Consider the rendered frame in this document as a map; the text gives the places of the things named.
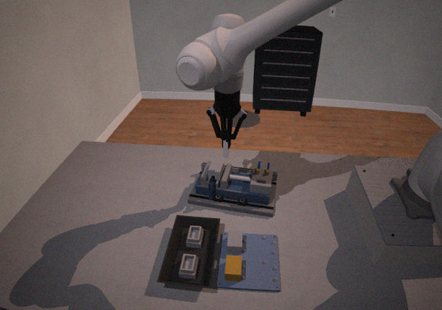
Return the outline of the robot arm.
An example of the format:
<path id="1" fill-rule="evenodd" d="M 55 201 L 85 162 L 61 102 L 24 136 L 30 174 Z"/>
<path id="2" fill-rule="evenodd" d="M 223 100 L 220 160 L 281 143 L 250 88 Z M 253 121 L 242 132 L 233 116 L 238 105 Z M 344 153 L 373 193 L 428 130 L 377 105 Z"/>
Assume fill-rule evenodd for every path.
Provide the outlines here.
<path id="1" fill-rule="evenodd" d="M 213 88 L 224 94 L 238 92 L 251 52 L 340 1 L 286 0 L 247 23 L 236 14 L 216 15 L 209 32 L 179 53 L 175 71 L 191 90 Z M 442 235 L 442 130 L 427 142 L 406 174 L 406 180 L 397 177 L 391 180 L 406 215 L 411 220 L 436 220 Z"/>

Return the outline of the orange-yellow block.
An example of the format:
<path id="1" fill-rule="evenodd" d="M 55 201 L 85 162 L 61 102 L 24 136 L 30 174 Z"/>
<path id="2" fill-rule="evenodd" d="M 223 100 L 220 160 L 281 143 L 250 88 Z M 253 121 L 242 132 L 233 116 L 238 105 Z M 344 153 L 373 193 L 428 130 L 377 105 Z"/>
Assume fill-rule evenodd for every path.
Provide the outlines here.
<path id="1" fill-rule="evenodd" d="M 224 280 L 240 282 L 242 269 L 242 256 L 227 255 Z"/>

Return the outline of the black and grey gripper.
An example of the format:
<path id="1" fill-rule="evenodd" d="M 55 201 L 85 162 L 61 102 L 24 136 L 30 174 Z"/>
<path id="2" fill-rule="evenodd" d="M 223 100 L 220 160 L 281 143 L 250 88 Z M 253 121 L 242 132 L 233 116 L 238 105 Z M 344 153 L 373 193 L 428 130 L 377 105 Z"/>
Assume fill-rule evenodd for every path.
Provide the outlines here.
<path id="1" fill-rule="evenodd" d="M 223 106 L 230 105 L 230 106 Z M 215 112 L 220 116 L 221 130 Z M 213 129 L 217 138 L 222 139 L 223 157 L 228 158 L 231 140 L 235 140 L 242 124 L 247 117 L 248 112 L 243 111 L 240 105 L 240 91 L 232 94 L 224 94 L 215 91 L 215 103 L 213 107 L 207 110 L 207 115 L 211 119 Z M 233 118 L 239 113 L 239 120 L 231 134 Z"/>

